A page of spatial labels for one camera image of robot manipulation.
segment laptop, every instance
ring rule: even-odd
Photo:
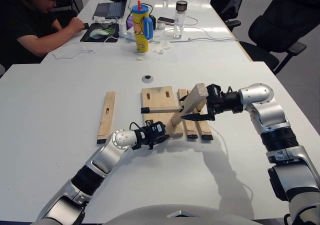
[[[105,19],[119,19],[125,14],[127,0],[98,3],[93,16]]]

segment bottle cap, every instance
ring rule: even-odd
[[[187,5],[187,1],[180,0],[176,2],[175,9],[180,12],[184,12],[185,10],[187,10]]]

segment smartphone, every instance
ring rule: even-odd
[[[171,25],[171,26],[173,26],[175,24],[175,20],[174,19],[163,17],[163,16],[159,17],[156,22],[159,23],[159,24],[160,23],[164,23],[164,24]]]

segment mouse pad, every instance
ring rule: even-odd
[[[89,34],[95,29],[103,29],[109,33],[109,36],[105,36],[99,39],[92,39],[89,37]],[[119,25],[117,23],[92,23],[89,29],[81,38],[80,42],[91,42],[91,43],[103,43],[108,37],[119,38]],[[109,38],[106,43],[116,43],[118,39]]]

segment white cable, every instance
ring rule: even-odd
[[[53,51],[52,54],[53,54],[53,56],[55,57],[55,59],[74,59],[76,56],[78,56],[79,54],[83,54],[83,53],[85,53],[85,54],[96,54],[97,52],[100,51],[100,49],[102,48],[102,46],[105,44],[105,42],[106,42],[108,39],[113,38],[113,39],[122,40],[122,39],[126,39],[127,37],[128,37],[128,35],[125,36],[125,37],[118,37],[118,38],[117,38],[117,37],[114,37],[114,36],[108,36],[108,37],[103,41],[103,43],[101,44],[101,46],[100,46],[96,51],[90,49],[83,41],[82,41],[82,42],[74,42],[74,43],[71,43],[71,44],[62,46],[62,47],[60,47],[60,48],[58,48],[58,49],[55,50],[55,51],[57,51],[57,50],[59,50],[59,49],[62,49],[62,48],[64,48],[64,47],[67,47],[67,46],[70,46],[70,45],[74,45],[74,44],[83,44],[83,45],[88,49],[88,50],[79,51],[79,52],[77,52],[77,53],[76,53],[74,56],[72,56],[72,57],[56,57],[55,51]]]
[[[231,42],[231,41],[238,41],[238,39],[236,38],[233,38],[233,37],[212,37],[209,35],[209,33],[207,33],[206,30],[200,28],[200,27],[185,27],[186,29],[199,29],[199,30],[202,30],[203,32],[205,32],[205,34],[208,36],[208,37],[197,37],[197,38],[188,38],[188,40],[172,40],[172,41],[169,41],[170,43],[187,43],[187,42],[193,42],[193,41],[201,41],[201,40],[209,40],[209,41],[212,41],[212,42]],[[168,29],[164,32],[162,32],[161,34],[159,35],[154,35],[153,37],[160,37],[162,36],[163,34],[169,32],[169,31],[172,31],[174,30],[173,28],[171,29]],[[159,44],[160,41],[155,41],[155,40],[150,40],[152,43],[156,43],[156,44]]]
[[[192,16],[188,16],[188,15],[186,15],[186,16],[187,16],[188,18],[190,18],[190,19],[195,20],[196,23],[194,23],[194,24],[186,24],[186,23],[184,23],[184,25],[187,25],[187,26],[195,26],[195,25],[197,25],[197,24],[199,23],[198,19],[196,19],[196,18],[194,18],[194,17],[192,17]]]

